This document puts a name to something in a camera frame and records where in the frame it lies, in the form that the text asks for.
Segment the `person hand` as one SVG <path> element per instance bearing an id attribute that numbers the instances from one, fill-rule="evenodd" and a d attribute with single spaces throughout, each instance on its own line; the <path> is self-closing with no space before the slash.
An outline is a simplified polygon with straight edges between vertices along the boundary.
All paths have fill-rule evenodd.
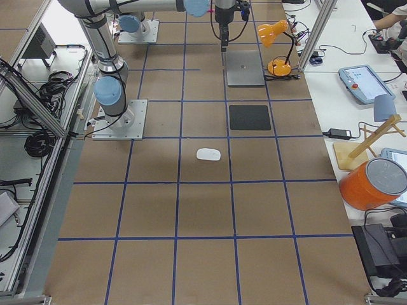
<path id="1" fill-rule="evenodd" d="M 394 21 L 390 15 L 387 15 L 386 17 L 383 17 L 379 20 L 375 20 L 373 24 L 376 27 L 376 30 L 380 31 L 383 29 L 388 29 L 389 27 L 393 26 Z"/>

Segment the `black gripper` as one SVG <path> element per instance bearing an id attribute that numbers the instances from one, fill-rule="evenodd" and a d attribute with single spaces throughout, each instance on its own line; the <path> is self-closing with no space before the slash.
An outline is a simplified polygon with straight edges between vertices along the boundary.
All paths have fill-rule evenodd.
<path id="1" fill-rule="evenodd" d="M 239 12 L 242 20 L 245 22 L 240 34 L 233 38 L 232 41 L 238 39 L 247 23 L 248 23 L 248 2 L 241 0 L 218 0 L 215 1 L 215 21 L 219 26 L 219 36 L 217 37 L 221 42 L 221 56 L 223 66 L 227 66 L 227 47 L 230 42 L 229 37 L 229 24 L 233 22 L 235 12 Z"/>

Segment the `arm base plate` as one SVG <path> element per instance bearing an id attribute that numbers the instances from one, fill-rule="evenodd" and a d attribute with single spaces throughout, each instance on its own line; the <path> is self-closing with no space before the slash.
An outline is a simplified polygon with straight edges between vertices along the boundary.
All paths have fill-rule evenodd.
<path id="1" fill-rule="evenodd" d="M 119 44 L 155 44 L 158 38 L 159 20 L 140 21 L 133 16 L 122 16 L 119 19 L 121 32 Z"/>
<path id="2" fill-rule="evenodd" d="M 128 100 L 127 111 L 116 121 L 116 118 L 106 116 L 99 107 L 99 116 L 104 119 L 95 123 L 95 132 L 91 134 L 93 140 L 142 140 L 148 101 Z"/>

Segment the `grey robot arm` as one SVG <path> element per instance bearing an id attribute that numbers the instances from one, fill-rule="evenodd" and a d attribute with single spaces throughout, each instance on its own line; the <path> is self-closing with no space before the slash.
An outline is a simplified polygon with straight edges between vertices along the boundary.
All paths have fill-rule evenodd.
<path id="1" fill-rule="evenodd" d="M 201 17 L 206 12 L 210 11 L 213 1 L 183 1 L 184 10 L 194 17 Z M 233 39 L 230 39 L 229 24 L 233 22 L 235 12 L 240 12 L 241 18 L 245 24 L 238 34 Z M 210 14 L 210 26 L 215 38 L 221 42 L 221 52 L 225 53 L 230 41 L 238 39 L 249 21 L 250 4 L 247 1 L 215 1 L 214 19 L 219 26 L 219 34 L 215 33 L 213 16 Z M 124 32 L 130 34 L 146 34 L 145 23 L 140 17 L 131 17 L 123 15 L 118 19 L 119 25 Z"/>
<path id="2" fill-rule="evenodd" d="M 106 13 L 134 15 L 150 11 L 186 12 L 201 17 L 209 9 L 208 1 L 60 1 L 62 7 L 80 22 L 96 54 L 102 74 L 93 91 L 104 111 L 107 127 L 125 130 L 135 119 L 126 97 L 128 65 L 116 51 Z"/>

